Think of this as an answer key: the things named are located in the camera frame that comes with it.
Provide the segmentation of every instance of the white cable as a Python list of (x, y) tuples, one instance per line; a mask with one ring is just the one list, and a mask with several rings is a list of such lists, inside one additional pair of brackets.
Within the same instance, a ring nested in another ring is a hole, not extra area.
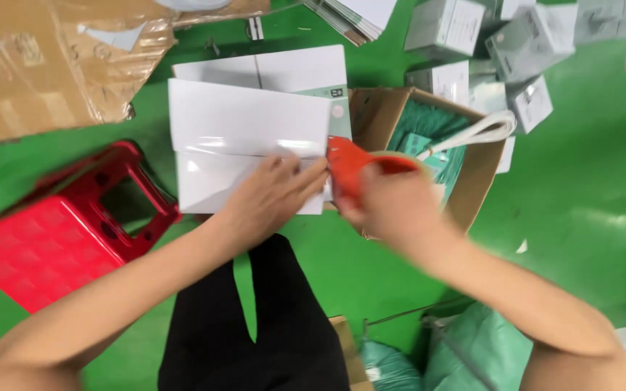
[[(496, 129), (486, 130), (493, 125), (499, 125)], [(487, 115), (475, 125), (459, 131), (454, 136), (442, 141), (417, 156), (417, 159), (424, 161), (436, 152), (445, 151), (450, 148), (467, 146), (469, 144), (493, 143), (495, 141), (506, 140), (516, 129), (516, 116), (509, 110), (499, 111)]]

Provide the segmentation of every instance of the green epoxy floor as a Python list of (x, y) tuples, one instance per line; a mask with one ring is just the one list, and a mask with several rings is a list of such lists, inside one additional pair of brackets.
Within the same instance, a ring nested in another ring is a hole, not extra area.
[[(399, 86), (420, 64), (402, 51), (414, 0), (399, 0), (380, 40), (353, 47), (304, 7), (263, 18), (265, 41), (249, 43), (242, 21), (176, 33), (150, 82), (137, 94), (137, 118), (119, 125), (55, 131), (0, 145), (0, 210), (30, 190), (40, 175), (120, 138), (133, 138), (152, 168), (176, 189), (170, 148), (166, 79), (170, 65), (222, 56), (344, 44), (351, 87)], [(626, 40), (580, 47), (545, 73), (554, 113), (519, 137), (511, 171), (498, 175), (470, 235), (626, 325)], [(161, 240), (194, 227), (174, 226)], [(371, 320), (421, 307), (452, 293), (398, 257), (359, 238), (332, 212), (295, 217), (284, 229), (328, 315), (346, 315), (354, 332)], [(528, 250), (516, 254), (527, 239)], [(133, 325), (85, 373), (90, 390), (154, 390), (172, 300)], [(25, 317), (0, 292), (0, 336)], [(370, 330), (372, 338), (411, 351), (417, 316)]]

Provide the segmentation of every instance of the green plastic bag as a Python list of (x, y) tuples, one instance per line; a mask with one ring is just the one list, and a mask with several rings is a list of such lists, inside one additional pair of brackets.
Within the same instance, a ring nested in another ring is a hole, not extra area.
[(376, 391), (422, 391), (422, 377), (403, 353), (364, 339), (361, 359)]
[[(518, 391), (533, 342), (496, 311), (481, 303), (469, 306), (448, 325), (446, 338), (499, 391)], [(486, 390), (442, 340), (429, 354), (426, 391)]]

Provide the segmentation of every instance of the person's right hand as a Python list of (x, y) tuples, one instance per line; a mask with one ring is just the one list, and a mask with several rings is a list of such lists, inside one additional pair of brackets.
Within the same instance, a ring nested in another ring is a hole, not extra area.
[(440, 210), (440, 194), (423, 173), (383, 175), (370, 164), (362, 170), (361, 208), (351, 200), (336, 200), (340, 214), (353, 226), (380, 239), (400, 254), (453, 245), (464, 236)]

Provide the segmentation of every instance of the stack of paper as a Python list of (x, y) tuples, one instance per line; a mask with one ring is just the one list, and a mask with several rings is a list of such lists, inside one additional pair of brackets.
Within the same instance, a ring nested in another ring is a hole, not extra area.
[[(281, 147), (302, 168), (328, 134), (351, 138), (342, 45), (173, 66), (171, 138), (184, 213), (218, 211), (266, 153)], [(329, 195), (300, 214), (320, 214)]]
[(319, 0), (306, 6), (354, 45), (377, 40), (385, 30), (397, 0)]

